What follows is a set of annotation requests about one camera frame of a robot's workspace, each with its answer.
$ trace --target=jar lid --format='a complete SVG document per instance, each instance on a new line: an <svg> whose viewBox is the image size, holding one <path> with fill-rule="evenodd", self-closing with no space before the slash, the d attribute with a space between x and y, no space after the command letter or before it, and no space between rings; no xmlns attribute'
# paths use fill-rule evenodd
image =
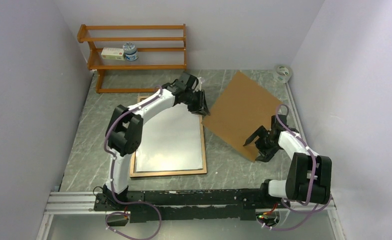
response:
<svg viewBox="0 0 392 240"><path fill-rule="evenodd" d="M135 45L132 42L127 42L122 48L124 48L126 54L132 54L136 51Z"/></svg>

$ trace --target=white board with wooden frame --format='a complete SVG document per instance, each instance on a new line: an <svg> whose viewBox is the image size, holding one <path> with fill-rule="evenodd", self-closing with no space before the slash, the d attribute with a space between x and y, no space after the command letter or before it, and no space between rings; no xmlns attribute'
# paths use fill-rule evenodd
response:
<svg viewBox="0 0 392 240"><path fill-rule="evenodd" d="M139 96L138 102L147 97ZM131 157L131 178L206 173L202 116L181 103L144 124L140 147Z"/></svg>

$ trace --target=wooden frame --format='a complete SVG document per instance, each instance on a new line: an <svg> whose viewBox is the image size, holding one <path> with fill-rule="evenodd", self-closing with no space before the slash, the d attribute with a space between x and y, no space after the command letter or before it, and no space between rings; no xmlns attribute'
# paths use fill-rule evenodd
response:
<svg viewBox="0 0 392 240"><path fill-rule="evenodd" d="M89 30L183 30L183 37L91 37ZM87 61L89 70L97 70L98 78L96 92L101 93L152 93L153 88L102 88L106 70L164 70L187 69L186 30L183 25L120 25L120 26L86 26L82 24L77 40L79 43L87 42L90 47L90 56ZM184 47L147 47L138 48L139 52L183 52L183 64L150 64L150 65L104 65L100 57L102 48L97 48L94 42L137 42L137 41L183 41Z"/></svg>
<svg viewBox="0 0 392 240"><path fill-rule="evenodd" d="M149 96L139 96L138 103L148 97ZM138 177L161 177L161 176L176 176L176 175L206 174L207 173L207 165L206 165L205 135L203 132L202 116L199 116L199 120L200 120L199 121L200 122L200 141L202 144L202 162L203 162L202 169L179 170L179 171L135 172L135 152L134 152L131 156L130 177L131 178L138 178Z"/></svg>

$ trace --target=shelf leg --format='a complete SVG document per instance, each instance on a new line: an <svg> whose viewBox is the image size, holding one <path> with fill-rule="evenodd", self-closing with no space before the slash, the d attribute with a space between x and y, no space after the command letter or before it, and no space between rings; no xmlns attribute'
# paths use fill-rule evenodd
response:
<svg viewBox="0 0 392 240"><path fill-rule="evenodd" d="M98 78L97 78L97 83L96 83L96 93L100 93L100 89L102 88L103 84L103 78L105 74L105 70L97 70L98 73Z"/></svg>

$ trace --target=white wall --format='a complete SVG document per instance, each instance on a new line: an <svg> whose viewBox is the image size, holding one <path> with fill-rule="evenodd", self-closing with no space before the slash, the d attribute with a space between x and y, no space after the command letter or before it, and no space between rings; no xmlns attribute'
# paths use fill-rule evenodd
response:
<svg viewBox="0 0 392 240"><path fill-rule="evenodd" d="M392 1L326 0L292 68L347 239L392 239Z"/></svg>
<svg viewBox="0 0 392 240"><path fill-rule="evenodd" d="M89 86L52 0L0 0L0 240L35 239Z"/></svg>
<svg viewBox="0 0 392 240"><path fill-rule="evenodd" d="M55 0L76 35L86 25L187 25L191 69L290 64L324 0ZM87 58L87 43L80 45Z"/></svg>

